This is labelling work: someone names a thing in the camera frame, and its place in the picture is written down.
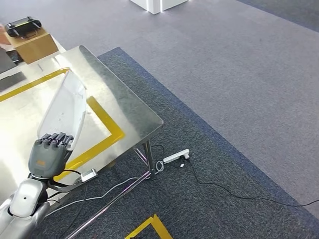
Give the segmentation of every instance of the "robot finger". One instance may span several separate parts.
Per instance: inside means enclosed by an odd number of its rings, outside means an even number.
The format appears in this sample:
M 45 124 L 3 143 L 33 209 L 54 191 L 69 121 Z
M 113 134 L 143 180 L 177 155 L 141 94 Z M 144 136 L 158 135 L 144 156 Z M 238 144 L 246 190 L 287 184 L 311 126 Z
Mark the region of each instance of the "robot finger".
M 41 144 L 41 143 L 42 143 L 42 141 L 44 141 L 45 139 L 47 139 L 48 137 L 50 137 L 50 136 L 51 136 L 51 134 L 46 133 L 44 136 L 42 136 L 42 137 L 41 137 L 39 139 L 37 139 L 36 142 L 38 143 L 38 144 Z
M 48 138 L 46 138 L 43 141 L 44 146 L 49 146 L 51 144 L 51 142 L 54 139 L 55 139 L 56 137 L 57 137 L 58 134 L 57 133 L 54 133 L 51 136 L 49 136 Z
M 50 141 L 52 141 L 55 139 L 56 137 L 57 137 L 58 135 L 59 135 L 58 133 L 54 133 L 53 135 L 48 137 L 48 139 L 50 139 Z
M 64 137 L 63 141 L 62 141 L 59 147 L 67 147 L 70 141 L 73 140 L 73 137 L 72 135 L 67 135 Z
M 61 141 L 63 141 L 63 140 L 63 138 L 66 136 L 66 134 L 65 133 L 62 133 L 62 132 L 60 132 L 60 134 L 58 134 L 54 140 L 53 140 L 52 142 L 51 142 L 51 145 L 52 146 L 54 146 L 54 147 L 57 147 L 57 145 L 60 143 L 60 142 L 61 142 Z

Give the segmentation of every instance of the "black device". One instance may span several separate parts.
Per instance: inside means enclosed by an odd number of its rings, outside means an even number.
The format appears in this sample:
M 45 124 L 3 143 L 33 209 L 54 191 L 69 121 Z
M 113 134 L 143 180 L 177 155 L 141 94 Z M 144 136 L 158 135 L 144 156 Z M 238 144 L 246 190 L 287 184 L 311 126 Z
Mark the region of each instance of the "black device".
M 7 51 L 6 52 L 8 56 L 9 56 L 13 62 L 15 64 L 23 62 L 23 60 L 17 53 L 17 50 L 12 50 L 12 51 Z
M 42 24 L 39 20 L 27 16 L 17 21 L 9 22 L 5 26 L 5 31 L 11 37 L 21 36 L 25 38 L 28 33 L 40 29 Z

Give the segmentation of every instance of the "small white box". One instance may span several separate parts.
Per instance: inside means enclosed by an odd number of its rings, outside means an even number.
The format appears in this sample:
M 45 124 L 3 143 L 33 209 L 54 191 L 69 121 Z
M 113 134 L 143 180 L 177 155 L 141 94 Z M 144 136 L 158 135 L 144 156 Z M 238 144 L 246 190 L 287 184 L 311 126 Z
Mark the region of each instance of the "small white box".
M 188 0 L 131 0 L 152 14 L 157 14 Z

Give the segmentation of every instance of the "power strip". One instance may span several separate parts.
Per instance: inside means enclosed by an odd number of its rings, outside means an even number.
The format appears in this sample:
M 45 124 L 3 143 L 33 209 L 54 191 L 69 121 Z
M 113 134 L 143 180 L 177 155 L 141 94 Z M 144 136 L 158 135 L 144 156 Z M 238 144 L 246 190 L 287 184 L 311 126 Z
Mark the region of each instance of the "power strip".
M 169 157 L 166 157 L 165 159 L 163 159 L 163 163 L 170 163 L 170 162 L 173 162 L 174 160 L 177 160 L 179 159 L 181 156 L 185 157 L 185 159 L 188 159 L 189 158 L 189 149 L 185 149 L 178 153 L 175 153 Z

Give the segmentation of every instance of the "table leg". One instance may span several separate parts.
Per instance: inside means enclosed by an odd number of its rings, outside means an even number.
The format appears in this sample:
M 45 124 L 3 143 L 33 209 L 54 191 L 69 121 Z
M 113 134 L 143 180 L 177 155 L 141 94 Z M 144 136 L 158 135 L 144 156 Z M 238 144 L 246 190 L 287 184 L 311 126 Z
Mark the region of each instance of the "table leg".
M 144 164 L 146 164 L 146 165 L 147 165 L 148 166 L 148 163 L 147 163 L 147 159 L 147 158 L 145 158 L 145 156 L 144 156 L 139 149 L 135 149 L 135 150 L 135 152 L 140 158 L 140 159 L 141 159 Z
M 143 146 L 144 147 L 145 155 L 147 156 L 147 164 L 150 172 L 150 179 L 155 179 L 155 169 L 154 165 L 153 164 L 153 156 L 150 147 L 150 142 L 147 140 L 146 143 L 143 144 Z
M 108 208 L 110 208 L 112 204 L 116 202 L 117 200 L 123 197 L 124 195 L 130 192 L 131 190 L 132 190 L 133 188 L 138 186 L 138 184 L 140 184 L 141 182 L 143 182 L 144 180 L 148 178 L 150 175 L 150 172 L 146 172 L 144 173 L 143 176 L 140 177 L 139 179 L 137 179 L 136 181 L 135 181 L 134 183 L 129 185 L 129 187 L 124 189 L 122 192 L 121 192 L 120 194 L 117 195 L 116 197 L 112 199 L 112 201 L 110 201 L 110 203 L 107 204 L 106 206 L 100 209 L 100 211 L 97 212 L 96 214 L 94 214 L 93 217 L 91 217 L 91 219 L 89 219 L 88 221 L 82 224 L 81 226 L 78 227 L 77 229 L 76 229 L 74 232 L 68 235 L 67 238 L 67 239 L 71 239 L 71 238 L 75 238 L 77 234 L 79 234 L 79 232 L 85 229 L 87 226 L 90 225 L 91 223 L 95 221 L 98 217 L 102 215 L 103 213 L 104 213 L 105 211 L 107 211 Z

